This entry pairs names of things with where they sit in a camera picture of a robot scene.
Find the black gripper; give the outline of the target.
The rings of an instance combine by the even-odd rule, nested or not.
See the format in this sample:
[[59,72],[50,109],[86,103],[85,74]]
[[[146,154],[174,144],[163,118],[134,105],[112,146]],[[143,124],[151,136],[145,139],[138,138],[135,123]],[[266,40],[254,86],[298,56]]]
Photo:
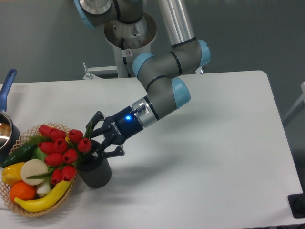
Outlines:
[[[102,121],[100,128],[94,129]],[[95,152],[102,158],[111,158],[125,155],[123,143],[143,130],[143,126],[135,116],[135,111],[126,107],[113,116],[105,117],[101,111],[97,111],[86,125],[86,134],[91,134],[92,138],[102,135],[104,140],[97,145]],[[112,151],[107,150],[111,145],[115,145]]]

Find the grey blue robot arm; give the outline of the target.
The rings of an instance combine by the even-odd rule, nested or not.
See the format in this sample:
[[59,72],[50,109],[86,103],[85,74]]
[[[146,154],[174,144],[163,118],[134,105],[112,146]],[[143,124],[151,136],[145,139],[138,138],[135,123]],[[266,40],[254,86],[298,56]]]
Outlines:
[[121,156],[127,139],[190,101],[180,76],[206,65],[210,50],[206,42],[196,38],[182,0],[158,1],[172,47],[163,57],[150,52],[156,24],[143,12],[141,0],[76,0],[74,5],[86,26],[104,26],[105,37],[114,49],[118,76],[137,78],[147,93],[113,116],[96,114],[87,127],[92,137],[104,138],[92,144],[99,157]]

